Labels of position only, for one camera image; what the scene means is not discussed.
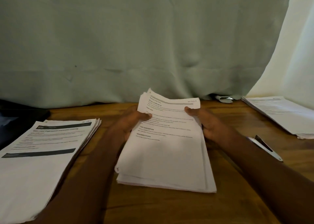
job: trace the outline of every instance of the white pen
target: white pen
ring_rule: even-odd
[[[284,162],[283,159],[275,151],[273,151],[273,149],[271,149],[258,135],[256,135],[255,138],[250,137],[248,138],[258,147],[269,153],[271,156],[273,156],[274,158],[281,162]]]

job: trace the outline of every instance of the stack of papers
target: stack of papers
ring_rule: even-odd
[[[242,100],[300,139],[314,139],[314,111],[284,97],[255,97]]]
[[[141,95],[138,111],[152,118],[132,130],[115,167],[118,183],[216,192],[201,123],[186,106],[200,108],[199,98],[167,99],[151,89]]]
[[[0,151],[0,223],[35,219],[100,119],[35,124]]]

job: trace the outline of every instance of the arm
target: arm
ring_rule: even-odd
[[[79,172],[62,186],[32,223],[96,223],[100,218],[105,184],[122,144],[140,119],[148,120],[150,117],[150,114],[136,111],[136,107],[128,109],[120,120],[108,128]]]
[[[185,111],[198,116],[204,126],[204,136],[217,143],[252,179],[284,223],[314,223],[314,182],[253,145],[209,111],[188,107]]]

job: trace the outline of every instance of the left hand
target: left hand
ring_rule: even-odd
[[[137,111],[137,106],[129,107],[120,117],[120,119],[109,128],[114,132],[118,132],[122,143],[129,139],[132,129],[139,120],[147,121],[152,117],[150,113],[141,113]]]

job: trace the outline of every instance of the table surface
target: table surface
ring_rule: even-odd
[[[65,182],[73,177],[106,129],[134,103],[52,109],[50,120],[100,118],[102,124],[81,152]],[[202,101],[217,116],[245,136],[259,135],[292,169],[314,181],[314,139],[297,139],[242,101],[231,104]],[[279,223],[248,182],[216,146],[208,155],[217,193],[157,189],[117,184],[116,174],[104,203],[104,223]]]

